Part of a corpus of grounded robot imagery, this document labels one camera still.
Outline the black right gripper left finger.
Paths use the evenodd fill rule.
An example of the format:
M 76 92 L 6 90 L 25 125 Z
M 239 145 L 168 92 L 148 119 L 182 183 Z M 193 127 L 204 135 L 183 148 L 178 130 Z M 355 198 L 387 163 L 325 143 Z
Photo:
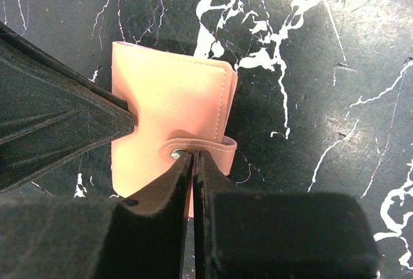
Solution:
M 192 156 L 125 200 L 1 198 L 2 278 L 180 278 Z

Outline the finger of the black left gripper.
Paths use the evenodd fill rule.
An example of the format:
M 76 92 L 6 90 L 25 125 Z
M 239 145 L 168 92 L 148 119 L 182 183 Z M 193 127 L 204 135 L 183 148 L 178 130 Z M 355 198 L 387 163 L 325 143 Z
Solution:
M 1 191 L 129 135 L 126 101 L 1 25 Z

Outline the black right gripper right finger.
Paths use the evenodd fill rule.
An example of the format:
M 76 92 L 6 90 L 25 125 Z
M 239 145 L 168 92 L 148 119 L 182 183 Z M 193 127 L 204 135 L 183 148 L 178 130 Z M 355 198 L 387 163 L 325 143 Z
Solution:
M 377 278 L 381 258 L 345 194 L 236 187 L 205 150 L 194 156 L 197 278 Z

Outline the pink leather card holder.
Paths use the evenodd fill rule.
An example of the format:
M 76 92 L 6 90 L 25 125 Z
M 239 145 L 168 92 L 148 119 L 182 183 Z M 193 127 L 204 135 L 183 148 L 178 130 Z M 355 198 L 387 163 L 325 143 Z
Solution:
M 112 45 L 112 93 L 125 100 L 134 130 L 111 144 L 114 191 L 129 197 L 187 151 L 206 150 L 229 175 L 237 143 L 225 136 L 237 74 L 224 61 Z

